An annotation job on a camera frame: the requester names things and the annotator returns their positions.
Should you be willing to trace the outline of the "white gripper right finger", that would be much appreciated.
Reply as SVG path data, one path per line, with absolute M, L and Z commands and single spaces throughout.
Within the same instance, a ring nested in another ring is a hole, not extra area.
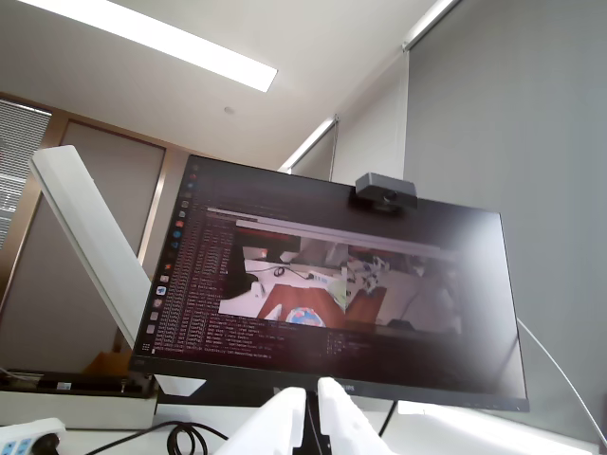
M 318 401 L 321 433 L 329 437 L 333 454 L 394 454 L 335 379 L 319 379 Z

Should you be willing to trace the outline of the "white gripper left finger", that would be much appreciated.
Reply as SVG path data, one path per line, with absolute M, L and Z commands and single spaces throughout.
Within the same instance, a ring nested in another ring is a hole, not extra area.
M 256 410 L 216 454 L 291 454 L 302 445 L 306 392 L 281 390 Z

